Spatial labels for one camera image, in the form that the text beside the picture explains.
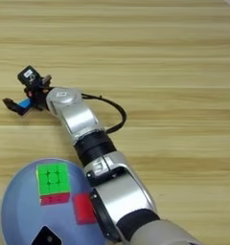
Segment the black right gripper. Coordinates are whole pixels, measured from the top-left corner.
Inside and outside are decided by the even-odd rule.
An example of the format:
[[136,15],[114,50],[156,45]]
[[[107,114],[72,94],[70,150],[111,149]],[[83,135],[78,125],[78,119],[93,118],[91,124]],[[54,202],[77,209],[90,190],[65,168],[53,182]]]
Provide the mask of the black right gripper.
[[27,78],[24,78],[26,86],[24,92],[28,98],[21,102],[14,102],[9,98],[5,98],[3,99],[3,103],[9,110],[17,113],[19,116],[24,116],[32,108],[39,111],[47,109],[46,98],[52,90],[50,86],[51,79],[52,77],[50,75],[41,77],[36,74],[31,74]]

